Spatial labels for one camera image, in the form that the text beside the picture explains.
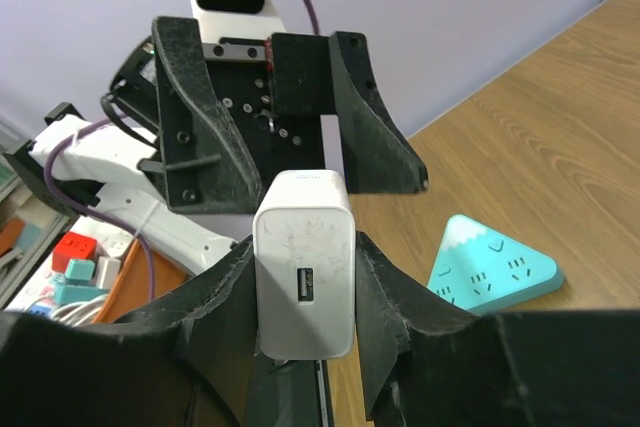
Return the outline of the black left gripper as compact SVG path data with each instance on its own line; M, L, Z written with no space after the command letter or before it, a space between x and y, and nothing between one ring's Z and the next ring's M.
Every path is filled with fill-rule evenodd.
M428 190L425 163L379 93L364 35L274 33L202 45L196 20L162 16L152 40L172 212L252 214L280 172L324 169L321 117L333 113L333 91L348 192Z

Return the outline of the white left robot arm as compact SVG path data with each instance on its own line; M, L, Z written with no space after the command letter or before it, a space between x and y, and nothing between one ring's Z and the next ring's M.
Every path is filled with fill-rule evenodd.
M195 275L230 246L195 217L253 214L280 172L325 169L325 116L338 121L349 193L425 191L427 168L383 103L364 35L292 34L271 0L258 6L156 19L103 96L98 127L62 103L6 152L9 165L53 209L140 232Z

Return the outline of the teal triangular power strip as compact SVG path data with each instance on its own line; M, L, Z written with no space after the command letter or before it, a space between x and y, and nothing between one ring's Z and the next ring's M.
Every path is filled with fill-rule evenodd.
M551 257L455 214L446 223L426 287L454 306L485 315L554 292L564 281Z

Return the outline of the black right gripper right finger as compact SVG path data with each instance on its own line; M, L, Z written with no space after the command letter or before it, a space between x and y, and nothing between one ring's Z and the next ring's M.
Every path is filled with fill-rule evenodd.
M378 426L635 426L639 314L478 317L356 236L365 415Z

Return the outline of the white USB charger plug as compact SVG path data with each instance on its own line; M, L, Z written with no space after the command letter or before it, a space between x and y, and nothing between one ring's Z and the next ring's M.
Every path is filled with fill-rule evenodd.
M348 354L355 336L356 227L342 176L279 173L252 233L262 352L275 360Z

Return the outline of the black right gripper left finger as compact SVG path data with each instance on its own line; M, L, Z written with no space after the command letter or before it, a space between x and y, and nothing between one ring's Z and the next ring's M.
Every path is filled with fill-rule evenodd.
M1 316L5 426L238 426L257 336L254 255L237 244L201 275L111 324Z

